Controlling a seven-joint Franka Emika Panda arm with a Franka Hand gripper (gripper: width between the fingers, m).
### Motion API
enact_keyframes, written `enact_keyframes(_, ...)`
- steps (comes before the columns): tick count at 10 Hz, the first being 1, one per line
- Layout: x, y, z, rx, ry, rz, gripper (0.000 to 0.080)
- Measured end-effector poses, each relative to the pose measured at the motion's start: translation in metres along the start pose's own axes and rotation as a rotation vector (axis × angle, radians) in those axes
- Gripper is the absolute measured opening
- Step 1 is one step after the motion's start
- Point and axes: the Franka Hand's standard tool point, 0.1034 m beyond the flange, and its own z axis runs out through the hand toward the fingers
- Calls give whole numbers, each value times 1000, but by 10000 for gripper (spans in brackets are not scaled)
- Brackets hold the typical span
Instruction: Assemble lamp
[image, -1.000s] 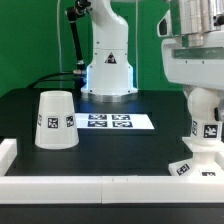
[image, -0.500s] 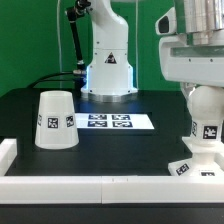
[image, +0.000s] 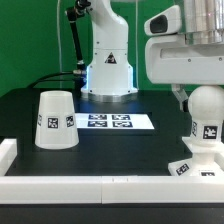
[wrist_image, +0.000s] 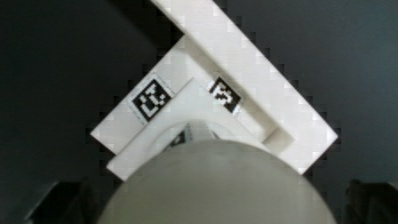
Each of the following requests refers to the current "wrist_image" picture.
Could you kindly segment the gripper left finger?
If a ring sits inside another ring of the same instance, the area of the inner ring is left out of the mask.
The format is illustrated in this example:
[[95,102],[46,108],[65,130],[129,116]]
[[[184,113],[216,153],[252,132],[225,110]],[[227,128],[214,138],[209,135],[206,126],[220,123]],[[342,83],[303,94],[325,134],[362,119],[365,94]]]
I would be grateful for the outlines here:
[[44,186],[23,224],[95,224],[97,201],[87,180]]

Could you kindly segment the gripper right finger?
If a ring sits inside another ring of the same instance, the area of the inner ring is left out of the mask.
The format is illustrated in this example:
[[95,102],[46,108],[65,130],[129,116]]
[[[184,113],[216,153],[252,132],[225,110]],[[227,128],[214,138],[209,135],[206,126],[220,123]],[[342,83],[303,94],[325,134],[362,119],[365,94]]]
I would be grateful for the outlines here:
[[344,224],[398,224],[398,188],[390,183],[351,180],[346,189]]

